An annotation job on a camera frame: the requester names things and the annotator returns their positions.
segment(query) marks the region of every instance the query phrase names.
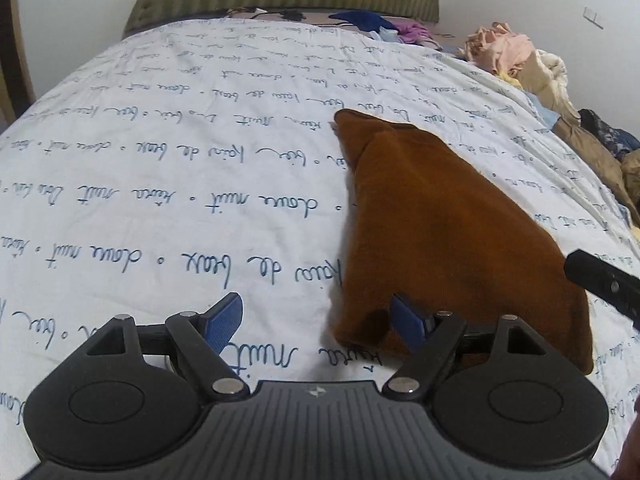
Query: bed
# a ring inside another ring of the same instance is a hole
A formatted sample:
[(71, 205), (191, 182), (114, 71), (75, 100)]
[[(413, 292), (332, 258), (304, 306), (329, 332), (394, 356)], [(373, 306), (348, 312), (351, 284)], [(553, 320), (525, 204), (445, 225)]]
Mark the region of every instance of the bed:
[[(244, 320), (222, 357), (252, 387), (389, 377), (395, 358), (342, 348), (328, 329), (357, 208), (332, 130), (341, 108), (433, 132), (563, 253), (638, 275), (612, 193), (494, 76), (304, 23), (153, 28), (81, 66), (0, 136), (3, 479), (37, 461), (22, 424), (31, 389), (118, 313), (157, 323), (236, 291)], [(610, 472), (640, 392), (640, 336), (593, 296), (590, 316), (590, 380), (610, 411), (594, 460)]]

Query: blue clothing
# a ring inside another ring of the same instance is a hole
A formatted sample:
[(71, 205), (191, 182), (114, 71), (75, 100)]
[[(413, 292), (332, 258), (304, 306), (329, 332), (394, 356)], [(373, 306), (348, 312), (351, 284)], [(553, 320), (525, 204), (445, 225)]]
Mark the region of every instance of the blue clothing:
[(627, 153), (633, 151), (631, 146), (625, 142), (625, 137), (617, 129), (603, 121), (596, 112), (583, 108), (578, 113), (580, 114), (580, 126), (595, 135), (617, 160), (622, 161)]
[(345, 22), (353, 23), (356, 27), (364, 32), (371, 32), (372, 30), (377, 32), (382, 28), (390, 28), (391, 30), (398, 30), (398, 28), (391, 22), (388, 22), (380, 15), (370, 10), (345, 10), (344, 12), (336, 12), (331, 14), (329, 18), (334, 20), (344, 20)]
[(549, 108), (543, 107), (543, 105), (540, 103), (540, 99), (538, 99), (535, 94), (532, 94), (530, 92), (525, 92), (525, 94), (529, 99), (531, 99), (531, 103), (540, 114), (540, 117), (542, 117), (545, 126), (549, 129), (552, 129), (554, 127), (554, 124), (558, 122), (560, 114), (554, 112), (553, 110), (549, 110)]
[(632, 152), (640, 150), (640, 140), (636, 139), (632, 134), (622, 128), (616, 128), (616, 131), (620, 134), (620, 141), (623, 144), (626, 144)]

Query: crumpled clothes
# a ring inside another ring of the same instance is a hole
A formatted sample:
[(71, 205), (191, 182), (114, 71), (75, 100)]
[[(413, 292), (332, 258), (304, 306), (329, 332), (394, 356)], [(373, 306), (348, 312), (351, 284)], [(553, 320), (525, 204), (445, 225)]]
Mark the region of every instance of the crumpled clothes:
[(614, 129), (618, 132), (620, 141), (624, 142), (632, 152), (640, 150), (640, 140), (636, 139), (632, 134), (622, 128)]
[(580, 124), (580, 114), (566, 91), (569, 84), (566, 65), (556, 54), (534, 50), (518, 73), (518, 81), (540, 99), (543, 107), (559, 113), (574, 126)]
[(491, 28), (480, 27), (465, 42), (466, 60), (492, 74), (516, 77), (532, 51), (528, 36), (512, 32), (506, 23), (493, 22)]
[(384, 41), (385, 43), (402, 43), (402, 40), (398, 38), (397, 30), (390, 30), (389, 28), (380, 27), (379, 31), (372, 30), (369, 35), (376, 41)]
[(598, 117), (593, 110), (580, 110), (580, 126), (596, 136), (617, 160), (622, 160), (627, 153), (631, 153), (631, 147), (623, 142), (620, 133)]
[(391, 23), (398, 28), (398, 38), (400, 38), (403, 43), (420, 44), (422, 46), (435, 48), (436, 50), (442, 50), (442, 47), (433, 39), (431, 32), (424, 25), (414, 20)]
[(244, 12), (257, 12), (260, 14), (267, 11), (260, 7), (232, 7), (231, 9), (226, 10), (226, 17), (232, 18), (236, 14), (242, 14)]
[(522, 90), (522, 85), (520, 84), (520, 82), (516, 78), (511, 77), (506, 72), (498, 70), (498, 73), (496, 74), (496, 76), (502, 79), (503, 81), (506, 81), (510, 85), (513, 85), (516, 88), (519, 88), (520, 90)]
[(364, 32), (371, 32), (372, 30), (377, 32), (381, 27), (398, 30), (393, 23), (388, 22), (382, 16), (371, 10), (345, 10), (344, 12), (330, 14), (329, 18), (353, 23), (353, 25)]
[(640, 214), (636, 207), (640, 199), (640, 159), (627, 155), (621, 166), (591, 132), (569, 123), (562, 116), (554, 124), (552, 131), (572, 147), (613, 192), (616, 200), (626, 206), (634, 224), (640, 225)]
[(538, 99), (535, 94), (532, 94), (531, 92), (527, 92), (527, 91), (525, 91), (525, 94), (527, 95), (527, 97), (531, 101), (531, 104), (533, 104), (534, 108), (540, 115), (540, 118), (542, 119), (542, 123), (551, 130), (554, 127), (554, 124), (558, 122), (558, 119), (560, 118), (560, 114), (553, 110), (549, 110), (549, 108), (543, 107), (542, 103), (540, 102), (540, 99)]

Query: brown fabric bag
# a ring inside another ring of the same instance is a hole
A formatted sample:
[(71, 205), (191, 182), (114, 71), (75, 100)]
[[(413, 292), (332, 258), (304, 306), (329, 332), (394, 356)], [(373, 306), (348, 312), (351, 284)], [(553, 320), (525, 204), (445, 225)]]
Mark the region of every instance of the brown fabric bag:
[(354, 110), (335, 121), (358, 203), (338, 341), (406, 354), (388, 318), (402, 292), (469, 323), (521, 316), (591, 371), (586, 294), (547, 232), (433, 134)]
[[(587, 163), (593, 173), (613, 192), (618, 202), (629, 209), (634, 224), (640, 225), (640, 214), (636, 209), (638, 198), (640, 198), (640, 186), (632, 184), (635, 181), (634, 173), (640, 174), (640, 166), (636, 164), (634, 171), (633, 157), (629, 159), (628, 169), (625, 172), (624, 163), (621, 167), (597, 137), (584, 128), (569, 124), (563, 117), (560, 117), (552, 131), (574, 149), (574, 152)], [(629, 196), (633, 189), (637, 189), (638, 192), (636, 199), (633, 195)]]

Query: round black disc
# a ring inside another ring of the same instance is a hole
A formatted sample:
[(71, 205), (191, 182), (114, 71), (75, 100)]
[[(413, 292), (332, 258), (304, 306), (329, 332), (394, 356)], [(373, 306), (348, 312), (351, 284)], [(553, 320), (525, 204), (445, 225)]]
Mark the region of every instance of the round black disc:
[(561, 358), (519, 354), (450, 377), (432, 413), (449, 439), (486, 462), (543, 468), (590, 458), (607, 405)]
[(123, 468), (162, 455), (194, 426), (200, 405), (184, 379), (118, 357), (61, 365), (31, 393), (24, 425), (41, 458)]

